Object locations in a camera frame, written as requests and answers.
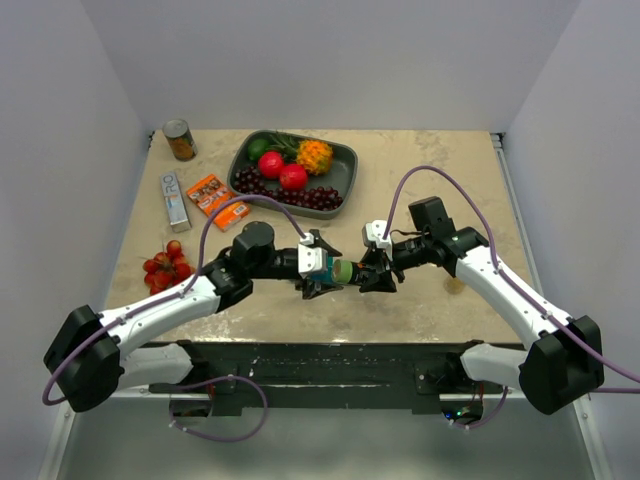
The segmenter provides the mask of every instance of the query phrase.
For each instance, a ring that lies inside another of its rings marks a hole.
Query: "beige table surface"
[[[386,219],[393,192],[411,167],[430,164],[445,169],[469,192],[492,226],[498,253],[525,280],[529,275],[518,231],[490,136],[486,132],[291,130],[343,143],[358,154],[355,188],[343,212],[333,220],[298,217],[304,230],[319,228],[344,258],[364,253],[362,226]],[[248,130],[195,130],[199,153],[190,162],[173,158],[161,132],[154,135],[133,213],[108,297],[113,308],[148,296],[142,263],[163,243],[180,240],[195,264],[205,216],[189,200],[193,228],[173,233],[160,189],[160,175],[175,170],[183,193],[209,173],[225,178]],[[405,185],[393,227],[412,230],[407,205],[431,195],[442,197],[458,228],[482,225],[459,193],[435,173],[418,172]],[[213,227],[207,260],[231,244],[244,223],[262,220],[276,230],[276,247],[295,246],[297,235],[282,214],[254,207],[228,232]],[[162,340],[265,342],[500,342],[517,340],[507,324],[469,287],[452,289],[442,269],[423,266],[406,272],[395,294],[360,294],[357,288],[303,301],[289,282],[256,280],[249,298],[221,314],[192,321]]]

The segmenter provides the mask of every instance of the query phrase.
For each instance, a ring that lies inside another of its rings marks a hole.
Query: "pineapple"
[[[333,160],[333,150],[320,140],[302,140],[298,143],[293,138],[278,132],[272,137],[273,148],[295,158],[296,163],[301,165],[312,175],[323,175],[331,168]]]

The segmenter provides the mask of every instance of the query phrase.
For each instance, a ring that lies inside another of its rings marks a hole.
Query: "bunch of grapes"
[[[317,187],[309,190],[285,190],[278,187],[275,190],[269,190],[265,187],[260,172],[253,165],[236,173],[233,188],[241,193],[264,195],[280,203],[324,212],[335,210],[343,202],[338,191],[331,187]]]

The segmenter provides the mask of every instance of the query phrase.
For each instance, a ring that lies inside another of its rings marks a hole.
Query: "can lid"
[[[189,125],[187,122],[182,120],[181,118],[177,118],[175,120],[169,120],[162,126],[162,133],[164,133],[165,137],[176,138],[181,137],[189,130]]]
[[[348,260],[334,260],[331,279],[336,283],[349,283],[353,274],[353,264]]]

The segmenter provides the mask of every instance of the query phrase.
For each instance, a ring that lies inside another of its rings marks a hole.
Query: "gray floor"
[[[258,410],[207,420],[240,433]],[[168,428],[166,399],[111,399],[76,417],[60,480],[593,478],[575,414],[546,417],[510,398],[465,434],[403,411],[273,410],[253,439],[217,444]]]

